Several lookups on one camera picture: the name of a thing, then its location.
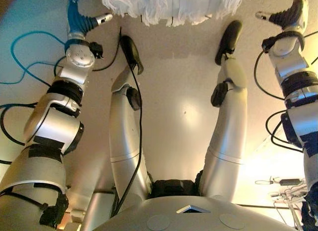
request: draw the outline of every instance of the black sole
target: black sole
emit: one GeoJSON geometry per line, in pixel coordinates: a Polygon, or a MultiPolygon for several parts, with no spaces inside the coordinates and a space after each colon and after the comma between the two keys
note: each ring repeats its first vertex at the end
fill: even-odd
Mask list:
{"type": "Polygon", "coordinates": [[[221,39],[219,50],[215,57],[215,63],[217,65],[221,65],[222,55],[225,53],[233,54],[235,50],[236,43],[239,39],[239,35],[242,29],[242,23],[238,20],[232,21],[225,32],[223,33],[223,37],[221,39]]]}

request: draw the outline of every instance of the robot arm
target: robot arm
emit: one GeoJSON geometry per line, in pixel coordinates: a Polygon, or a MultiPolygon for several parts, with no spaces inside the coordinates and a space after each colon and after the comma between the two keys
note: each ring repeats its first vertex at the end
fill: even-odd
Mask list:
{"type": "Polygon", "coordinates": [[[52,230],[68,207],[63,155],[73,151],[83,133],[77,118],[95,56],[85,35],[112,18],[78,12],[69,1],[70,32],[66,65],[33,110],[24,128],[25,148],[0,183],[0,230],[52,230]]]}
{"type": "Polygon", "coordinates": [[[280,25],[283,32],[263,41],[277,80],[285,97],[286,113],[281,121],[288,141],[304,152],[304,169],[308,186],[307,203],[318,220],[318,79],[313,67],[302,56],[303,33],[308,20],[308,0],[294,0],[290,9],[256,17],[280,25]]]}

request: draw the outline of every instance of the ceiling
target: ceiling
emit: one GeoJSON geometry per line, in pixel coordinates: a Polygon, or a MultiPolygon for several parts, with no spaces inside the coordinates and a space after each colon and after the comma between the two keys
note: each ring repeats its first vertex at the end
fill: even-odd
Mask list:
{"type": "MultiPolygon", "coordinates": [[[[0,80],[16,81],[22,71],[10,56],[10,44],[20,34],[30,30],[49,31],[66,41],[67,0],[7,0],[7,10],[0,23],[0,80]]],[[[106,25],[87,35],[88,41],[103,45],[105,60],[96,68],[108,64],[115,53],[119,27],[133,38],[145,71],[137,77],[144,102],[143,149],[148,171],[157,179],[195,179],[203,168],[204,156],[218,116],[218,108],[210,103],[220,67],[214,57],[224,29],[233,19],[243,22],[243,31],[235,51],[247,75],[248,124],[245,165],[241,169],[234,202],[272,205],[267,193],[278,186],[257,186],[257,179],[269,176],[303,177],[302,154],[285,151],[268,141],[266,118],[284,109],[280,100],[263,94],[254,84],[253,67],[261,51],[262,40],[280,32],[280,28],[257,20],[259,10],[281,11],[292,0],[244,0],[236,14],[223,19],[212,18],[199,25],[166,27],[165,21],[150,27],[140,18],[115,16],[106,25]]],[[[309,0],[307,34],[318,30],[318,0],[309,0]]],[[[107,12],[100,0],[80,0],[79,9],[85,15],[107,12]]],[[[304,56],[312,61],[317,56],[318,38],[307,39],[304,56]]],[[[63,47],[45,35],[29,36],[16,46],[22,64],[34,61],[54,63],[64,53],[63,47]]],[[[85,210],[92,192],[110,190],[113,185],[109,161],[108,117],[110,88],[123,71],[126,61],[120,51],[112,67],[89,75],[89,84],[82,101],[80,119],[85,133],[76,151],[65,157],[67,185],[70,185],[70,208],[85,210]]],[[[260,83],[274,94],[281,95],[274,69],[267,56],[258,67],[260,83]]],[[[52,67],[38,65],[32,71],[52,82],[52,67]]],[[[0,84],[0,104],[37,101],[46,86],[26,76],[17,85],[0,84]]],[[[22,140],[22,131],[30,111],[11,109],[5,118],[8,131],[22,140]]],[[[270,125],[273,129],[278,120],[270,125]]],[[[13,160],[21,151],[19,145],[0,135],[1,159],[13,160]]],[[[0,166],[0,178],[7,166],[0,166]]]]}

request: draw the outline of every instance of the warm light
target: warm light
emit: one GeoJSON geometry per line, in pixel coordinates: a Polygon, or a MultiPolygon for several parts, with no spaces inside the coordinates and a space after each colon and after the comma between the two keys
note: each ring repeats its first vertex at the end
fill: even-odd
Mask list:
{"type": "Polygon", "coordinates": [[[199,112],[197,106],[189,100],[185,100],[181,104],[182,121],[186,127],[194,129],[199,124],[199,112]]]}

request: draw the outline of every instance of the black tape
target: black tape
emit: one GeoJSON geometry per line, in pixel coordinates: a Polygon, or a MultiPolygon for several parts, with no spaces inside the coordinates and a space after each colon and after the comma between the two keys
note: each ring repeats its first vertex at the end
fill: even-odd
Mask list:
{"type": "Polygon", "coordinates": [[[304,148],[309,157],[318,154],[318,132],[308,133],[300,138],[305,143],[304,148]]]}
{"type": "Polygon", "coordinates": [[[29,146],[29,157],[47,157],[62,163],[61,149],[64,143],[40,136],[35,136],[33,141],[38,144],[29,146]]]}

